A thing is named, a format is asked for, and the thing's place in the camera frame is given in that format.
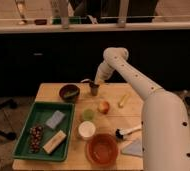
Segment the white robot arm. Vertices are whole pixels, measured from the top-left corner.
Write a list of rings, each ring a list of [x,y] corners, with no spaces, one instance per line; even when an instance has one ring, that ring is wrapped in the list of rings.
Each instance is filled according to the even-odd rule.
[[[95,83],[104,83],[116,70],[144,101],[141,114],[144,171],[190,171],[190,128],[184,102],[130,65],[128,57],[126,48],[106,48]]]

